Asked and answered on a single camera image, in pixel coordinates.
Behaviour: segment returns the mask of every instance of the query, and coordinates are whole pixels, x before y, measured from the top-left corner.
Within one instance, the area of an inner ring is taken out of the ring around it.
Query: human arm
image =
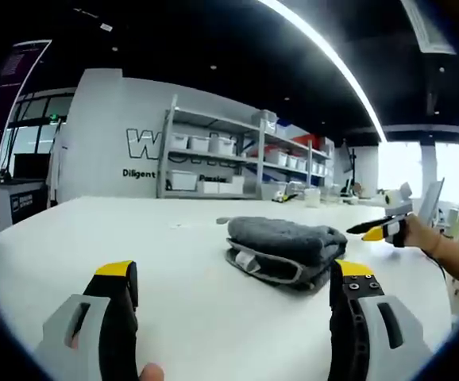
[[[438,261],[455,279],[459,280],[459,244],[425,226],[417,216],[406,218],[405,245],[421,248]]]

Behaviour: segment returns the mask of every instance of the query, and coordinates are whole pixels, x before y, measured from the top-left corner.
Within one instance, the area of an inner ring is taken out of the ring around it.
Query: folded towel
[[[226,259],[235,267],[272,284],[299,290],[321,287],[332,261],[342,256],[344,235],[329,226],[305,226],[263,217],[229,221]]]

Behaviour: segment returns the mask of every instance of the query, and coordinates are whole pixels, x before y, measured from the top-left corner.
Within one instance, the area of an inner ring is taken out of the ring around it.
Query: white cup
[[[321,205],[322,192],[319,188],[307,188],[304,194],[307,208],[317,208]]]

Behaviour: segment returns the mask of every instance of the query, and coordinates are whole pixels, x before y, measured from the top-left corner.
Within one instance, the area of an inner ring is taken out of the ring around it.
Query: black ceiling
[[[128,76],[178,83],[274,110],[336,140],[349,129],[372,125],[338,69],[257,0],[45,3],[0,10],[0,61],[12,43],[53,39],[27,91],[75,86],[87,67],[121,67]],[[459,126],[459,55],[422,54],[399,0],[284,3],[339,53],[382,125]],[[99,28],[103,22],[113,26],[110,33]],[[439,114],[427,112],[429,97]],[[401,133],[391,136],[403,138]],[[459,139],[457,134],[446,137]],[[368,144],[377,136],[357,140]]]

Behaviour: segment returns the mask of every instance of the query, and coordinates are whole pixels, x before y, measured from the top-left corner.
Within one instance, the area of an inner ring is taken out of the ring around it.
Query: shelf
[[[284,137],[278,137],[273,133],[265,133],[264,135],[265,142],[271,142],[277,147],[284,148],[292,151],[309,151],[309,148],[303,144],[297,143],[296,141],[286,139]],[[313,155],[317,156],[319,159],[330,159],[326,153],[318,151],[316,149],[312,150]]]
[[[206,198],[206,199],[226,199],[226,200],[255,200],[255,194],[229,194],[229,193],[199,193],[195,190],[166,190],[166,198]]]
[[[234,121],[227,117],[201,113],[199,111],[184,109],[183,107],[175,107],[173,122],[213,129],[224,133],[260,132],[260,129],[255,125],[250,125],[243,121]]]
[[[231,161],[231,162],[245,163],[245,164],[257,164],[256,159],[250,159],[247,157],[240,157],[240,156],[219,155],[217,153],[193,151],[191,149],[170,148],[169,153],[170,155],[174,155],[174,156],[197,156],[197,157],[206,157],[207,159],[214,159],[214,160],[221,160],[221,161]]]
[[[294,169],[294,168],[289,168],[289,167],[283,167],[282,165],[279,164],[274,164],[274,163],[268,163],[266,161],[263,162],[264,167],[267,168],[273,168],[278,171],[284,171],[284,172],[290,172],[290,173],[301,173],[302,175],[307,175],[307,171],[300,171],[299,169]],[[320,176],[316,175],[315,173],[311,173],[311,176],[316,176],[316,177],[325,177],[325,176]]]

